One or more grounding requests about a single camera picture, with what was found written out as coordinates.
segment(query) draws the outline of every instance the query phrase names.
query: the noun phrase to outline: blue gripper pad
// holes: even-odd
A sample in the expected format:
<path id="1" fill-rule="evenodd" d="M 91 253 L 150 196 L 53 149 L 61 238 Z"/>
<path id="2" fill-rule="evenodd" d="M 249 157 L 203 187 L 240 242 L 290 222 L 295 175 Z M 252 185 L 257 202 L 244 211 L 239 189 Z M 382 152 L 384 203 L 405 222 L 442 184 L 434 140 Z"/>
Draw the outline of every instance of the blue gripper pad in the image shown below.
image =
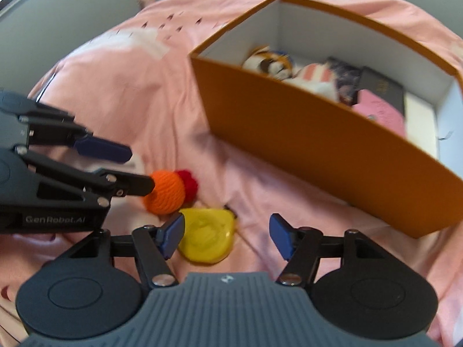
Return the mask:
<path id="1" fill-rule="evenodd" d="M 108 334 L 79 341 L 32 335 L 20 346 L 438 347 L 424 332 L 392 341 L 347 334 L 325 321 L 303 289 L 263 272 L 191 273 L 179 286 L 152 290 L 140 311 Z"/>
<path id="2" fill-rule="evenodd" d="M 92 135 L 86 135 L 77 140 L 73 148 L 77 150 L 79 155 L 110 160 L 115 163 L 126 163 L 132 157 L 130 147 Z"/>

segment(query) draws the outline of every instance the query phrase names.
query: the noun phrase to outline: open cardboard box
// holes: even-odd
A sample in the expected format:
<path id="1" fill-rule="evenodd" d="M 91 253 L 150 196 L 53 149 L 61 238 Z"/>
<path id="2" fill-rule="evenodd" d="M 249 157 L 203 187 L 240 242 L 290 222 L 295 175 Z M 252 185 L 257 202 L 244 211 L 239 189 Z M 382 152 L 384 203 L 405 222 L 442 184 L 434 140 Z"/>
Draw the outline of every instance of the open cardboard box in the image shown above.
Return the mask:
<path id="1" fill-rule="evenodd" d="M 241 68 L 270 45 L 367 66 L 428 101 L 438 158 L 341 103 Z M 463 80 L 409 37 L 339 7 L 267 0 L 191 53 L 211 131 L 412 237 L 463 220 Z"/>

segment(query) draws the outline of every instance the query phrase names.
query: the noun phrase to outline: yellow plastic lid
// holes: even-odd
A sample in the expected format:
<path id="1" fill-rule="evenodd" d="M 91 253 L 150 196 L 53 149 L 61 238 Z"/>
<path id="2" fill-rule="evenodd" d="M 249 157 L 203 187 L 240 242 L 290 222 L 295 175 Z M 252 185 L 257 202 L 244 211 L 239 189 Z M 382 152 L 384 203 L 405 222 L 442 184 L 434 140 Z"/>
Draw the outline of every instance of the yellow plastic lid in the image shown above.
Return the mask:
<path id="1" fill-rule="evenodd" d="M 235 215 L 229 210 L 183 208 L 185 234 L 179 251 L 193 262 L 216 264 L 233 248 Z"/>

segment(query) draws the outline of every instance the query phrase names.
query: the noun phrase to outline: pink bed sheet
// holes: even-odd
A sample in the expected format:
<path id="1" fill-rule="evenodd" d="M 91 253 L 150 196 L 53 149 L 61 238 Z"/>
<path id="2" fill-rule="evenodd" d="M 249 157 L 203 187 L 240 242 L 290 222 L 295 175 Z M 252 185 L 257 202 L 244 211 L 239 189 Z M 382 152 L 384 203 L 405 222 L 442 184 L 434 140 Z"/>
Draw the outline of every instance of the pink bed sheet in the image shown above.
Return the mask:
<path id="1" fill-rule="evenodd" d="M 170 264 L 180 279 L 188 272 L 267 271 L 285 262 L 268 233 L 269 216 L 326 235 L 357 228 L 426 277 L 439 296 L 429 336 L 445 347 L 463 338 L 463 225 L 419 240 L 214 138 L 208 130 L 188 53 L 222 25 L 263 0 L 161 0 L 86 43 L 60 61 L 42 101 L 69 110 L 96 135 L 130 145 L 138 170 L 187 168 L 200 183 L 198 206 L 228 204 L 239 216 L 232 253 L 221 263 L 195 266 L 176 253 Z M 463 40 L 418 7 L 402 0 L 325 0 L 404 32 L 463 71 Z M 43 78 L 33 94 L 47 79 Z M 63 149 L 45 152 L 87 168 Z M 105 227 L 128 234 L 157 224 L 139 199 L 113 206 Z M 14 309 L 20 285 L 82 234 L 0 236 L 0 344 L 12 347 L 26 333 Z M 323 260 L 320 274 L 339 261 Z M 117 266 L 136 277 L 133 263 Z"/>

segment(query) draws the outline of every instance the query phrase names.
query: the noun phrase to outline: pink notebook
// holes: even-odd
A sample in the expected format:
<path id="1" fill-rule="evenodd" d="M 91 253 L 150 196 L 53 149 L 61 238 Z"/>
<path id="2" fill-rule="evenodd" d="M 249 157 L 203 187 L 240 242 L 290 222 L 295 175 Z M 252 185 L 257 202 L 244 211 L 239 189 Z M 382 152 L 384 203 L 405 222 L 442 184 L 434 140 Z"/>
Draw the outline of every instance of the pink notebook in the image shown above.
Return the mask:
<path id="1" fill-rule="evenodd" d="M 387 101 L 369 90 L 360 90 L 352 109 L 405 138 L 404 116 Z"/>

